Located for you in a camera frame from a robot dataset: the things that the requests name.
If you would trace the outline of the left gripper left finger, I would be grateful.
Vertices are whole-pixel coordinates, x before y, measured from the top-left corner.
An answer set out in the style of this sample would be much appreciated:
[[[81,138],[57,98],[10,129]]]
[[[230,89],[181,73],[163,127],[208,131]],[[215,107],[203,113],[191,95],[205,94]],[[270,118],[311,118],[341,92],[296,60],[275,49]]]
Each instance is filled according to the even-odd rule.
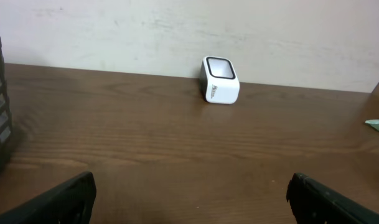
[[[86,171],[1,214],[0,224],[89,224],[95,198],[95,180]]]

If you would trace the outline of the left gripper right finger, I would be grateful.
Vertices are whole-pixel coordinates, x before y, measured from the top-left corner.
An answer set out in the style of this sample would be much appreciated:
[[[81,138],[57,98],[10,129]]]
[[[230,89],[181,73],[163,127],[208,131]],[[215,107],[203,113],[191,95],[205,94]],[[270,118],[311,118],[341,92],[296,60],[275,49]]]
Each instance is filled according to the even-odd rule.
[[[379,213],[299,172],[289,181],[286,200],[298,223],[379,223]]]

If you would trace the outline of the white barcode scanner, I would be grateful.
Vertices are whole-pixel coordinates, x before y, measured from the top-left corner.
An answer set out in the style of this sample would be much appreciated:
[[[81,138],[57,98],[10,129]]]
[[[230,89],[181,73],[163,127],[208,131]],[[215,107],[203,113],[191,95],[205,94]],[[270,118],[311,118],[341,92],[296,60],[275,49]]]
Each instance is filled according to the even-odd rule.
[[[209,103],[230,105],[238,99],[240,82],[227,58],[204,57],[199,81],[202,96]]]

